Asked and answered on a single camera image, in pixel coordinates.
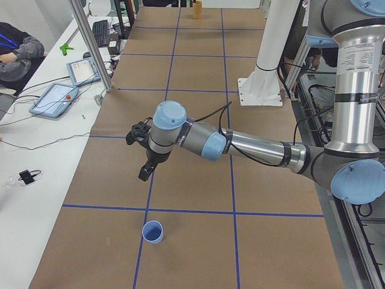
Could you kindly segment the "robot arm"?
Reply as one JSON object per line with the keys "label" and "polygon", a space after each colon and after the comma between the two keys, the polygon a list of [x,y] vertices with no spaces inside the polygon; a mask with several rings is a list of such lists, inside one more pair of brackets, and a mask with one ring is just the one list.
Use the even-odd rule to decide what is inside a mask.
{"label": "robot arm", "polygon": [[384,193],[384,166],[372,141],[384,2],[311,1],[309,8],[309,44],[338,48],[331,141],[319,148],[267,140],[196,121],[180,103],[165,101],[152,126],[139,123],[126,137],[127,143],[137,141],[146,149],[141,180],[148,180],[177,145],[211,161],[230,153],[287,167],[351,204],[366,204]]}

